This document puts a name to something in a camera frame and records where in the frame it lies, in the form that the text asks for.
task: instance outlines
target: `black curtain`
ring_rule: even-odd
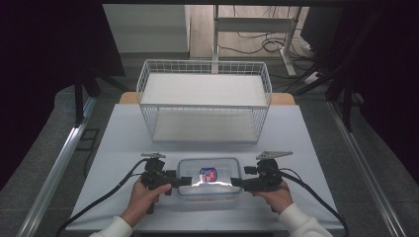
[[[0,38],[3,188],[77,72],[125,74],[99,3],[1,1]]]
[[[419,184],[419,7],[389,5],[355,63],[361,112]]]

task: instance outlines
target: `metal rail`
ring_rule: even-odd
[[[77,143],[83,134],[95,103],[96,100],[93,98],[89,98],[87,100],[83,109],[84,119],[78,127],[73,127],[71,129],[67,140],[65,141],[54,165],[51,168],[51,171],[49,172],[48,177],[45,180],[45,183],[43,183],[43,186],[38,193],[37,199],[32,205],[24,223],[21,226],[21,229],[18,232],[18,237],[34,236],[36,234],[37,229],[42,221],[43,215],[45,214],[46,209],[48,208],[49,203],[55,193],[55,190],[61,181],[65,168],[67,167],[68,162],[70,161],[71,156],[77,146]]]
[[[390,201],[386,197],[385,193],[381,189],[373,171],[371,170],[366,157],[364,156],[361,148],[359,147],[357,140],[355,139],[352,132],[348,132],[345,124],[342,122],[340,117],[342,116],[338,105],[336,102],[328,102],[327,105],[329,109],[333,113],[333,117],[336,120],[336,123],[339,126],[340,131],[351,150],[352,156],[354,158],[355,163],[359,168],[361,175],[364,178],[364,181],[367,184],[370,193],[376,202],[379,212],[382,215],[382,218],[387,225],[391,236],[394,237],[405,237],[406,234],[403,228],[400,225],[400,221],[398,220],[397,214],[395,213]]]

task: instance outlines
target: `white sleeve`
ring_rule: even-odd
[[[281,213],[280,221],[290,232],[290,237],[333,237],[316,218],[306,215],[295,203]]]
[[[105,229],[93,233],[90,237],[129,237],[132,228],[119,216],[114,216],[112,223]]]

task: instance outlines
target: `wall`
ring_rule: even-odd
[[[103,6],[120,53],[189,51],[189,6]]]

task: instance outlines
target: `black cable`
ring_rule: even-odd
[[[269,74],[269,76],[270,77],[279,77],[281,79],[290,79],[290,80],[299,78],[299,77],[280,76],[280,75],[275,75],[275,74],[271,74],[271,73]]]
[[[76,220],[77,218],[79,218],[81,215],[83,215],[84,213],[86,213],[88,210],[90,210],[91,208],[93,208],[95,205],[99,204],[100,202],[106,200],[107,198],[109,198],[110,196],[112,196],[114,193],[116,193],[125,183],[127,180],[129,180],[129,178],[132,177],[132,173],[133,171],[136,169],[136,167],[139,166],[139,164],[141,164],[144,161],[148,161],[148,158],[144,158],[140,161],[138,161],[133,168],[126,174],[126,176],[120,181],[119,184],[117,184],[116,187],[114,187],[110,192],[108,192],[107,194],[103,195],[102,197],[98,198],[97,200],[93,201],[91,204],[89,204],[88,206],[86,206],[84,209],[82,209],[81,211],[79,211],[77,214],[75,214],[73,217],[69,218],[67,221],[65,221],[56,231],[55,236],[59,237],[61,232],[67,227],[67,225],[69,225],[70,223],[72,223],[74,220]]]
[[[240,50],[232,48],[232,47],[224,47],[224,46],[220,46],[220,45],[218,45],[218,47],[223,48],[223,49],[233,50],[233,51],[240,52],[240,53],[245,53],[245,54],[253,54],[253,53],[256,53],[256,52],[258,52],[258,51],[260,51],[264,48],[264,47],[261,47],[256,51],[246,52],[246,51],[240,51]]]
[[[299,55],[298,53],[295,53],[295,52],[292,52],[292,51],[290,51],[290,58],[292,58],[292,59],[301,59],[301,60],[305,59],[307,61],[313,61],[313,62],[318,61],[318,58],[316,58],[316,57],[302,56],[302,55]]]
[[[296,55],[297,57],[306,57],[306,56],[302,56],[302,55],[299,55],[299,54],[298,54],[298,52],[296,51],[295,46],[293,45],[293,43],[292,43],[292,42],[291,42],[291,47],[293,48],[293,52],[292,52],[292,51],[290,51],[290,53],[295,53],[295,55]]]
[[[273,87],[272,88],[272,91],[273,92],[275,92],[275,90],[277,90],[277,89],[279,89],[279,88],[281,88],[281,87],[285,87],[285,86],[289,86],[290,84],[292,84],[293,82],[291,82],[291,83],[287,83],[287,84],[283,84],[283,85],[279,85],[279,86],[276,86],[276,87]]]
[[[268,9],[266,9],[266,11],[263,13],[263,15],[262,15],[262,18],[263,18],[263,16],[265,16],[265,14],[270,10],[270,8],[271,7],[268,7]]]
[[[277,47],[273,50],[267,49],[266,45],[268,45],[270,43],[272,43],[273,45],[276,45]],[[284,47],[284,44],[281,41],[279,41],[278,39],[269,38],[269,39],[265,39],[265,40],[262,41],[262,47],[268,52],[276,52],[276,51],[280,51],[280,48]]]
[[[293,66],[296,67],[296,68],[298,68],[299,70],[303,70],[303,71],[306,71],[306,70],[310,69],[311,66],[308,67],[308,68],[300,67],[300,66],[298,66],[298,64],[296,64],[296,62],[298,62],[298,61],[311,61],[311,62],[314,62],[315,63],[315,61],[312,60],[312,59],[310,59],[310,58],[304,58],[304,57],[302,57],[302,58],[295,58],[293,60]]]
[[[233,5],[233,13],[234,13],[234,17],[236,17],[236,14],[237,14],[237,17],[240,17],[240,16],[238,15],[238,12],[237,12],[236,8],[235,8],[235,5]],[[258,35],[258,36],[252,36],[252,37],[244,37],[244,36],[242,36],[239,32],[237,32],[237,34],[238,34],[241,38],[251,38],[251,39],[253,39],[253,38],[264,37],[264,36],[266,36],[268,33],[261,34],[261,35]]]
[[[277,6],[274,8],[274,14],[272,14],[272,18],[275,18],[275,12],[277,11]]]
[[[281,168],[280,169],[280,171],[284,171],[284,170],[293,172],[298,177],[298,179],[302,181],[302,178],[299,176],[299,174],[296,173],[296,171],[294,171],[292,169],[289,169],[289,168]]]
[[[291,85],[289,85],[289,87],[287,88],[287,89],[285,89],[284,91],[283,91],[283,93],[285,93],[285,92],[287,92],[293,85],[295,85],[296,83],[298,83],[302,78],[304,78],[306,75],[307,75],[307,71],[309,71],[309,69],[308,70],[306,70],[306,71],[304,71],[304,73],[302,73],[302,75],[296,80],[296,81],[294,81]]]
[[[272,6],[269,6],[269,7],[268,7],[268,18],[270,18],[270,17],[271,17],[271,10],[272,10]]]
[[[344,236],[345,237],[349,236],[349,228],[345,222],[345,219],[336,210],[334,210],[329,204],[327,204],[326,201],[324,201],[308,184],[303,182],[301,179],[298,179],[284,172],[281,172],[281,176],[291,181],[294,181],[300,186],[302,186],[303,188],[305,188],[318,202],[320,202],[320,204],[322,204],[327,210],[329,210],[342,223],[343,228],[345,229]]]

